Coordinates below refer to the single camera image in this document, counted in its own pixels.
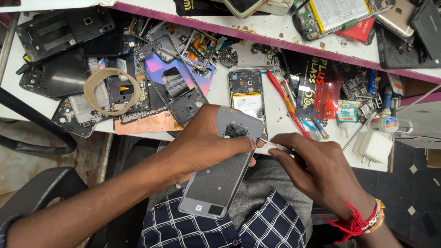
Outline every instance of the red screwdriver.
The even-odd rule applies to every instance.
[[[295,108],[289,101],[288,97],[286,97],[285,93],[283,92],[282,87],[280,87],[279,82],[277,79],[273,76],[273,74],[270,71],[266,71],[266,75],[268,76],[268,79],[270,82],[274,85],[276,90],[279,92],[280,96],[283,98],[283,101],[285,102],[286,107],[288,108],[289,115],[291,116],[291,119],[294,121],[294,123],[297,125],[297,127],[302,132],[303,136],[308,137],[311,139],[311,136],[309,133],[303,129],[302,125],[300,125],[299,121],[297,120],[297,117],[295,116]]]

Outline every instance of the man's right hand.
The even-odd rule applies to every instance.
[[[358,183],[339,144],[318,142],[298,133],[278,134],[271,142],[292,148],[301,156],[293,159],[282,150],[268,150],[293,184],[313,201],[346,221],[351,220],[351,210],[343,201],[357,208],[364,220],[372,215],[375,200]]]

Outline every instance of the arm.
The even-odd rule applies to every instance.
[[[7,247],[77,247],[146,197],[188,180],[195,171],[252,151],[255,143],[248,137],[219,137],[218,109],[218,105],[204,105],[174,141],[139,165],[13,223],[7,232]]]
[[[282,150],[268,150],[301,192],[344,221],[351,222],[351,210],[343,201],[357,208],[364,220],[371,216],[375,200],[358,183],[339,144],[318,142],[298,133],[278,134],[271,141],[293,148],[300,155],[293,159]],[[355,238],[366,248],[401,248],[385,223]]]

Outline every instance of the hand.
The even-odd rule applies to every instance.
[[[345,221],[351,220],[351,210],[343,201],[357,208],[364,220],[372,215],[375,200],[358,183],[339,144],[318,142],[298,133],[278,134],[271,141],[292,148],[301,156],[293,159],[282,150],[268,150],[293,184],[313,201]]]
[[[168,161],[177,183],[187,181],[195,171],[255,149],[255,141],[250,137],[226,139],[219,136],[216,123],[219,108],[219,105],[204,104],[179,136],[155,155]],[[249,166],[255,164],[252,158]]]

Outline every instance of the pink shelf edge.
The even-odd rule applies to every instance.
[[[275,47],[280,47],[280,48],[284,48],[284,49],[288,49],[288,50],[292,50],[292,51],[297,51],[300,53],[306,53],[306,54],[310,54],[310,55],[320,56],[320,57],[330,59],[330,60],[337,60],[337,61],[345,62],[348,64],[363,66],[363,67],[367,67],[367,68],[371,68],[371,69],[375,69],[375,70],[379,70],[379,71],[387,71],[390,73],[394,73],[394,74],[398,74],[398,75],[402,75],[402,76],[406,76],[406,77],[410,77],[410,78],[414,78],[414,79],[419,79],[419,80],[427,81],[430,83],[441,83],[441,78],[437,78],[437,77],[430,76],[430,75],[425,75],[425,74],[422,74],[419,72],[410,71],[410,70],[403,70],[403,69],[401,69],[401,70],[384,70],[380,67],[380,64],[377,64],[372,61],[356,58],[353,56],[346,56],[346,55],[342,55],[342,54],[338,54],[338,53],[324,51],[324,50],[317,49],[317,48],[312,48],[309,46],[304,46],[301,44],[282,41],[282,40],[274,39],[274,38],[268,38],[268,37],[265,37],[265,36],[262,36],[259,34],[254,34],[254,33],[246,32],[246,31],[242,31],[242,30],[219,26],[219,25],[212,24],[212,23],[205,23],[205,22],[202,22],[199,20],[181,17],[181,16],[177,16],[177,15],[171,15],[168,13],[155,11],[155,10],[151,10],[151,9],[147,9],[147,8],[141,8],[141,7],[138,7],[135,5],[131,5],[131,4],[117,2],[114,6],[112,6],[110,8],[129,12],[132,14],[156,18],[156,19],[163,20],[163,21],[169,21],[172,23],[178,23],[181,25],[190,26],[193,28],[199,28],[202,30],[207,30],[207,31],[215,32],[215,33],[229,35],[229,36],[233,36],[233,37],[237,37],[237,38],[241,38],[241,39],[245,39],[245,40],[249,40],[249,41],[253,41],[253,42],[259,42],[259,43],[270,45],[270,46],[275,46]]]
[[[418,98],[420,98],[420,97],[421,96],[402,98],[400,105],[407,106],[407,105],[415,102],[416,100],[418,100]],[[426,96],[424,99],[422,99],[421,101],[419,101],[416,104],[428,103],[428,102],[434,102],[434,101],[441,101],[441,92],[434,92],[434,93]]]

